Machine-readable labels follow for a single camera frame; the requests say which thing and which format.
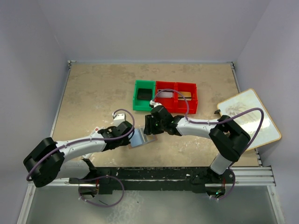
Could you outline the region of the pink leather card holder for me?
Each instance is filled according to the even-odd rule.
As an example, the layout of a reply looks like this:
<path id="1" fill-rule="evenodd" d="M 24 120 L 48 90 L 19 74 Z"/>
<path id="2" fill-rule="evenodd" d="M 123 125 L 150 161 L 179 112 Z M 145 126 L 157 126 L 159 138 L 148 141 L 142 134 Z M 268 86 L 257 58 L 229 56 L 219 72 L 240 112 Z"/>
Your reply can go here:
<path id="1" fill-rule="evenodd" d="M 143 145 L 152 143 L 157 140 L 157 137 L 153 134 L 146 135 L 144 132 L 144 126 L 140 128 L 136 128 L 132 134 L 129 135 L 129 149 L 135 148 L 135 147 L 141 147 Z"/>

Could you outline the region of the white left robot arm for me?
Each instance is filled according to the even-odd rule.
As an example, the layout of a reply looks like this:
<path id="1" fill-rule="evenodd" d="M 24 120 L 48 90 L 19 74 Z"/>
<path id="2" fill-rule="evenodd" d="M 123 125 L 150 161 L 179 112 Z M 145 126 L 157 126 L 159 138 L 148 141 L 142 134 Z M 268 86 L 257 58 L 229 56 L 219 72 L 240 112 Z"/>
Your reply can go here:
<path id="1" fill-rule="evenodd" d="M 130 143 L 129 135 L 134 124 L 128 121 L 106 129 L 96 129 L 89 136 L 69 141 L 54 141 L 51 137 L 43 139 L 25 157 L 23 164 L 28 171 L 26 180 L 38 188 L 44 187 L 58 177 L 66 162 L 90 153 L 113 150 Z"/>

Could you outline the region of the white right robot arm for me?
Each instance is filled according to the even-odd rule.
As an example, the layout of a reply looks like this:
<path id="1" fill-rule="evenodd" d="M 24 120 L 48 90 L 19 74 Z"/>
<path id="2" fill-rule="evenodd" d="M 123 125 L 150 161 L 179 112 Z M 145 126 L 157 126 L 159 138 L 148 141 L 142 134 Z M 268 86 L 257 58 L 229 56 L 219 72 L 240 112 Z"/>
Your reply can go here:
<path id="1" fill-rule="evenodd" d="M 219 153 L 207 174 L 212 182 L 219 182 L 224 178 L 226 169 L 239 160 L 251 140 L 249 134 L 227 115 L 212 121 L 191 121 L 182 115 L 172 116 L 164 106 L 158 105 L 145 116 L 143 133 L 157 135 L 164 132 L 176 136 L 207 138 L 214 143 Z"/>

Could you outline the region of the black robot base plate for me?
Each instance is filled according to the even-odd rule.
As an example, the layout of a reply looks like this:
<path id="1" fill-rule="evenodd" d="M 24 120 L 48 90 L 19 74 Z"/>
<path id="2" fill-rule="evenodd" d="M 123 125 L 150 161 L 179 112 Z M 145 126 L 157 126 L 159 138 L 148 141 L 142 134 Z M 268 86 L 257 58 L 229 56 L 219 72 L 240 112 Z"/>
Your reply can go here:
<path id="1" fill-rule="evenodd" d="M 88 174 L 82 179 L 70 178 L 71 184 L 94 184 L 99 194 L 115 190 L 190 191 L 225 194 L 226 184 L 235 182 L 235 174 L 227 169 L 219 175 L 209 167 L 95 167 L 89 159 Z"/>

